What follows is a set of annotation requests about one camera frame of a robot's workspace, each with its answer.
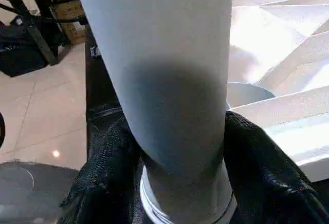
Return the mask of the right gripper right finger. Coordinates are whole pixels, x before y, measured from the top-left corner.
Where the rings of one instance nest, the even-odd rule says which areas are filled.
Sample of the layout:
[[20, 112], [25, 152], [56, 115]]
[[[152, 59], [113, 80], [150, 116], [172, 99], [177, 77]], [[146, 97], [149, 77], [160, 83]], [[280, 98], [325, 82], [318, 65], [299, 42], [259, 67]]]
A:
[[311, 181], [266, 132], [226, 112], [224, 161], [244, 223], [328, 223]]

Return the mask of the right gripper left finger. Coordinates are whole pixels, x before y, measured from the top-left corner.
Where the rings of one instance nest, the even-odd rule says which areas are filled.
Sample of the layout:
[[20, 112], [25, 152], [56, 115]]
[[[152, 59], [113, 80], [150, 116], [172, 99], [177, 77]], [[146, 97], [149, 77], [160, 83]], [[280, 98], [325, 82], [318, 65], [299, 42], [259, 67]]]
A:
[[60, 223], [144, 223], [141, 149], [126, 118], [107, 130], [60, 204]]

